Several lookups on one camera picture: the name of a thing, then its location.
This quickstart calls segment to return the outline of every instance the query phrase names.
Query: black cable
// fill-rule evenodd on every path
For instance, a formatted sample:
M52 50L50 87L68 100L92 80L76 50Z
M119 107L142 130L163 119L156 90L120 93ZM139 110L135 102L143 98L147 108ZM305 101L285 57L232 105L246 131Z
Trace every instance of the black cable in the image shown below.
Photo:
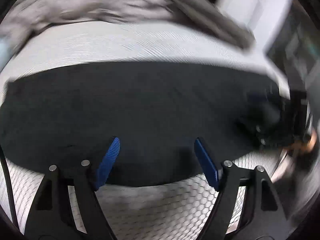
M0 162L1 162L3 173L4 173L5 184L7 186L7 193L8 193L12 223L16 226L16 228L19 229L17 213L16 213L16 206L14 204L14 198L13 198L13 191L12 191L12 184L11 184L11 179L10 179L9 168L8 168L7 161L5 160L5 156L4 156L1 145L0 145Z

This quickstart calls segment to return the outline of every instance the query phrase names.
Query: silver screw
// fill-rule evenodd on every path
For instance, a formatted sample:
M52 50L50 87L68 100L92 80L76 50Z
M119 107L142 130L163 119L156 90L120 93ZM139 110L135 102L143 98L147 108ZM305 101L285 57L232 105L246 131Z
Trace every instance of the silver screw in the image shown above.
M225 165L226 167L231 167L232 166L232 161L226 160L223 162L223 165Z
M51 165L51 166L49 167L49 171L55 171L56 168L57 168L56 165Z
M262 167L261 165L257 166L257 170L260 172L264 172L264 167Z
M89 160L83 160L82 162L81 162L81 165L82 166L88 166L90 164L90 161Z

